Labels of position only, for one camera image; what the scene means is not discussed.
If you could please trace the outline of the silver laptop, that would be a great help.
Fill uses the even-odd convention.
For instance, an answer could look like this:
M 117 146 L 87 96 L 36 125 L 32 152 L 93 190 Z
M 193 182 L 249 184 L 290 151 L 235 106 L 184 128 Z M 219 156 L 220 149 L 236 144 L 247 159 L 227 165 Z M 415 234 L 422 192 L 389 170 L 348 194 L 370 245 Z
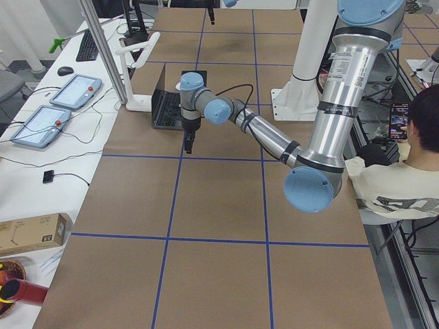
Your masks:
M 152 95 L 152 128 L 183 131 L 180 115 L 180 93 L 165 90 L 166 66 L 163 65 Z

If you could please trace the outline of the blue teach pendant far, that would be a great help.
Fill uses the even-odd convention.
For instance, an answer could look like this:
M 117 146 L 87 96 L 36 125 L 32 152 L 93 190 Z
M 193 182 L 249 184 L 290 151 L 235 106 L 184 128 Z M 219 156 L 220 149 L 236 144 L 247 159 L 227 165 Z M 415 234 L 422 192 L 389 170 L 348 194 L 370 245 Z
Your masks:
M 102 80 L 98 77 L 75 74 L 50 100 L 50 104 L 79 110 L 101 88 Z

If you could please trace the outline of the black desk mouse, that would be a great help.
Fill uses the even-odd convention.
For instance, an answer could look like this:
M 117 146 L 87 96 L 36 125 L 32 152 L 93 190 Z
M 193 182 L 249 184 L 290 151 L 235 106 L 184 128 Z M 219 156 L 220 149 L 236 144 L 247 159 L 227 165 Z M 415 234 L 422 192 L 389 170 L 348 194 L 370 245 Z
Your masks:
M 58 76 L 66 76 L 74 73 L 74 69 L 70 66 L 62 66 L 57 70 Z

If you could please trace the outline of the blue teach pendant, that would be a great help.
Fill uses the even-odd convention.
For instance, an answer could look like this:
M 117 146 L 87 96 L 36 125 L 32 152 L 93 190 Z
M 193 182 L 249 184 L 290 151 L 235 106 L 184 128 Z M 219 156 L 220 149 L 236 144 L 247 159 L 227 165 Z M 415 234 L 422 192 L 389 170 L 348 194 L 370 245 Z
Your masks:
M 75 74 L 50 100 L 50 104 L 79 110 L 101 88 L 102 80 L 98 77 Z
M 10 141 L 43 149 L 58 137 L 70 118 L 69 109 L 40 106 L 12 135 Z

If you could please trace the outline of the blue teach pendant near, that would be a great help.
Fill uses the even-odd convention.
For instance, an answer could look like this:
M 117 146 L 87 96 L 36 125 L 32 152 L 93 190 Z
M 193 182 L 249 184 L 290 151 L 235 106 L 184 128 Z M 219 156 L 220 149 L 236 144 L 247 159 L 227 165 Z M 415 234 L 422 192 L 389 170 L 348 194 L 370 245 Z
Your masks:
M 10 141 L 43 149 L 58 137 L 70 118 L 69 109 L 40 106 L 12 135 Z

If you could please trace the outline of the red bottle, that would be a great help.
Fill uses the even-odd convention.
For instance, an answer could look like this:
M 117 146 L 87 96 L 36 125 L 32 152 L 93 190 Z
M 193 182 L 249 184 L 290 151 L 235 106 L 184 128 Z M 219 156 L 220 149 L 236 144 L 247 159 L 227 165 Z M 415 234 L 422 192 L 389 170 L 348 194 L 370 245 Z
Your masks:
M 41 306 L 48 290 L 47 287 L 14 278 L 1 287 L 1 301 Z

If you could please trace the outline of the cardboard box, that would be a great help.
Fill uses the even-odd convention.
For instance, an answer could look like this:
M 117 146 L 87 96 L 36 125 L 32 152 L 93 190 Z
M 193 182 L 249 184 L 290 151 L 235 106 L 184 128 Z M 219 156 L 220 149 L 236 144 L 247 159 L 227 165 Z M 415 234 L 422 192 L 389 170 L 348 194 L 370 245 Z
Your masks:
M 71 224 L 66 213 L 1 222 L 1 256 L 60 247 Z

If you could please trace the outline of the smartphone in hand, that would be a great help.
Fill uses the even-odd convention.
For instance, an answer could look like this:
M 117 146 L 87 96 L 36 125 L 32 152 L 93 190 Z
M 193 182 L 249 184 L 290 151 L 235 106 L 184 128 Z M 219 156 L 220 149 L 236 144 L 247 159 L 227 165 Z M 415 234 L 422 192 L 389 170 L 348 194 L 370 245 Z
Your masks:
M 394 103 L 390 108 L 388 136 L 393 140 L 405 140 L 407 132 L 403 127 L 407 126 L 407 114 L 409 105 L 407 103 Z

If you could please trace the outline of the black keyboard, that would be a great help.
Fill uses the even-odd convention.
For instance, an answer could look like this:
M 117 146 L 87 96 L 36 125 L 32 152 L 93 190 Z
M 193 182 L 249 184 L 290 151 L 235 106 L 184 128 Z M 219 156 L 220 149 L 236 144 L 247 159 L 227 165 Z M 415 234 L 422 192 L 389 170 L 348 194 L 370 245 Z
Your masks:
M 78 54 L 76 55 L 75 60 L 77 62 L 95 61 L 97 59 L 98 53 L 99 50 L 97 48 L 97 45 L 95 44 L 91 32 L 89 30 L 86 30 L 82 37 Z

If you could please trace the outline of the person in cream sweater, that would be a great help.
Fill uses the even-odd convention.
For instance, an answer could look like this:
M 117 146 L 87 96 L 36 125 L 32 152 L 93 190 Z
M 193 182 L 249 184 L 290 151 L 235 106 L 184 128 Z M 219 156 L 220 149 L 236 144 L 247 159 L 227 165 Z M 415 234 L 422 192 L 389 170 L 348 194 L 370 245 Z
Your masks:
M 407 116 L 398 161 L 368 144 L 345 162 L 366 225 L 438 216 L 438 86 L 417 94 Z

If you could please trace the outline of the small black puck device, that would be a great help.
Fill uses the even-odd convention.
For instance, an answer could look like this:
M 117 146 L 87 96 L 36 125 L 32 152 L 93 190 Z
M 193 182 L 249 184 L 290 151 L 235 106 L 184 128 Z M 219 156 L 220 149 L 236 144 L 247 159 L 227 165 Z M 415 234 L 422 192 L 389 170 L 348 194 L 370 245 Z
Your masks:
M 43 184 L 48 184 L 54 180 L 54 170 L 48 170 L 43 173 Z

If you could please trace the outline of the aluminium frame post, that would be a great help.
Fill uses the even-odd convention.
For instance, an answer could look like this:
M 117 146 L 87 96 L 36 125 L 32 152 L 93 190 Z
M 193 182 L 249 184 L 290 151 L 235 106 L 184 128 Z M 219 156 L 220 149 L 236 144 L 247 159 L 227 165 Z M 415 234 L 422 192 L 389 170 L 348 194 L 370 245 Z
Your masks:
M 100 25 L 99 18 L 97 16 L 93 3 L 90 0 L 79 0 L 79 4 L 84 19 L 88 25 L 89 30 L 91 31 L 93 40 L 97 45 L 99 54 L 102 57 L 102 61 L 112 83 L 112 86 L 116 91 L 121 105 L 126 105 L 128 98 L 125 92 L 125 88 L 122 79 L 120 78 L 115 61 L 113 59 L 112 52 L 106 40 L 104 30 Z

